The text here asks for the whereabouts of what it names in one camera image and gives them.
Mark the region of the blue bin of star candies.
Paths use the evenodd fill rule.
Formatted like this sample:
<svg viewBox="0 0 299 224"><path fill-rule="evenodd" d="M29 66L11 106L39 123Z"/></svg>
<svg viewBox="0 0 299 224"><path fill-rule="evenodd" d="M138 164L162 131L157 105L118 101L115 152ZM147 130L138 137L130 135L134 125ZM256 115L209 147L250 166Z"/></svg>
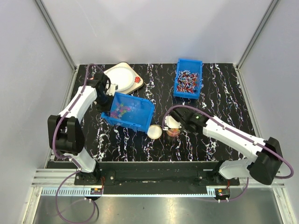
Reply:
<svg viewBox="0 0 299 224"><path fill-rule="evenodd" d="M117 92L114 95L110 111L103 112L101 118L110 125L146 133L151 124L154 110L154 104L147 99Z"/></svg>

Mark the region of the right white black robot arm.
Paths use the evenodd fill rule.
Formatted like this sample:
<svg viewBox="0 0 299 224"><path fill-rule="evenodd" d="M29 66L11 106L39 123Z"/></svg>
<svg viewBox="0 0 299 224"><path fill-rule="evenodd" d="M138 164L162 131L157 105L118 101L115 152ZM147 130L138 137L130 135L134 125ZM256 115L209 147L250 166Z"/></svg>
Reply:
<svg viewBox="0 0 299 224"><path fill-rule="evenodd" d="M189 133L203 134L231 147L245 156L237 161L220 161L211 172L214 183L223 185L233 178L251 177L264 185L271 185L282 161L280 143L247 134L221 121L216 116L203 115L191 108L179 107L164 118L165 129L184 129Z"/></svg>

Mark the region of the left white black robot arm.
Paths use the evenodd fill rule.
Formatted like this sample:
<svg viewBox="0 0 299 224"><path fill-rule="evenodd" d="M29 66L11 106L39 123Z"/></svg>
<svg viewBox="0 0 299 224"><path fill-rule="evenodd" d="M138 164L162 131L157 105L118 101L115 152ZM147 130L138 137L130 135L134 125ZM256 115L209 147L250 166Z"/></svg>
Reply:
<svg viewBox="0 0 299 224"><path fill-rule="evenodd" d="M94 104L99 113L109 113L114 100L117 85L99 72L92 79L86 79L71 102L58 115L48 118L49 146L59 159L68 159L91 185L100 182L101 171L98 163L85 148L85 136L81 129L81 120L88 108Z"/></svg>

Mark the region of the blue bin of wrapped candies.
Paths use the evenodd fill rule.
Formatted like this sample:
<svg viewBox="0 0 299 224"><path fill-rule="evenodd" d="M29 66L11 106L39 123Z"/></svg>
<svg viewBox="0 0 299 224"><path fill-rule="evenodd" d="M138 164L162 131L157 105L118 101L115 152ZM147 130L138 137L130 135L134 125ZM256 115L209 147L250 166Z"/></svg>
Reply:
<svg viewBox="0 0 299 224"><path fill-rule="evenodd" d="M178 59L173 96L199 99L202 83L203 62Z"/></svg>

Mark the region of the clear glass jar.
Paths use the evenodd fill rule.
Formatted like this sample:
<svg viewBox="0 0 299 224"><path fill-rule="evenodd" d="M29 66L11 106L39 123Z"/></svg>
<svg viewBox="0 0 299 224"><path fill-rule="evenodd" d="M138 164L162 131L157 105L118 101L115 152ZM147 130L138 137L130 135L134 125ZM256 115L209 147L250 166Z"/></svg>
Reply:
<svg viewBox="0 0 299 224"><path fill-rule="evenodd" d="M174 138L180 135L180 129L179 128L169 128L166 133L168 136Z"/></svg>

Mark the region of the strawberry pattern tray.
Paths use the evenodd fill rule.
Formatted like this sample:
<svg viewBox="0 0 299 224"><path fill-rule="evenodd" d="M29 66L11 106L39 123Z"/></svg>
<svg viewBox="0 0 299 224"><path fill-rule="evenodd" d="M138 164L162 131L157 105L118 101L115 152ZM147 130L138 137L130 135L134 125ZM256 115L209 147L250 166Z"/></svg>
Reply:
<svg viewBox="0 0 299 224"><path fill-rule="evenodd" d="M143 79L126 62L116 64L104 71L112 84L118 85L117 92L131 94L144 85Z"/></svg>

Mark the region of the white round jar lid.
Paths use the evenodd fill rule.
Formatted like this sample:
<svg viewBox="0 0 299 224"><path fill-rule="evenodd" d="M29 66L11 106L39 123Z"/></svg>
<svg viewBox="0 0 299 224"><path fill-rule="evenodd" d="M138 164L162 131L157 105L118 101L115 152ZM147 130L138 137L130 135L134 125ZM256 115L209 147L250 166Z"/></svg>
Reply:
<svg viewBox="0 0 299 224"><path fill-rule="evenodd" d="M159 125L150 125L147 131L147 136L152 140L159 139L163 131Z"/></svg>

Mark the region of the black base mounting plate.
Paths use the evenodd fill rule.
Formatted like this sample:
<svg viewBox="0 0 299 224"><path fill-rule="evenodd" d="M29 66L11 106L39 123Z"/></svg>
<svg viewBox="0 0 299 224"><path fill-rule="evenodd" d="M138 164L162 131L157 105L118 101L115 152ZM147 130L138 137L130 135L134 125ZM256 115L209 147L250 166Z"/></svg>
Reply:
<svg viewBox="0 0 299 224"><path fill-rule="evenodd" d="M166 188L183 187L191 189L195 186L239 186L238 178L223 179L215 182L211 172L218 162L177 161L177 162L100 162L100 182L92 184L77 174L75 185L104 184L105 187L124 186L126 188Z"/></svg>

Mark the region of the aluminium frame rail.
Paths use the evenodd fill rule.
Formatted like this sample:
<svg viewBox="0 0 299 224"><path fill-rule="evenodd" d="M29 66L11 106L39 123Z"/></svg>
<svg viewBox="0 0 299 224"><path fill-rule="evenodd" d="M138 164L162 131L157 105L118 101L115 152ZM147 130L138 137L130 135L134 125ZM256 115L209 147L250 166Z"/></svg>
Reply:
<svg viewBox="0 0 299 224"><path fill-rule="evenodd" d="M58 187L59 184L76 169L37 169L32 181L32 186L39 187ZM249 188L285 188L283 180L275 179L272 185L263 185L250 178Z"/></svg>

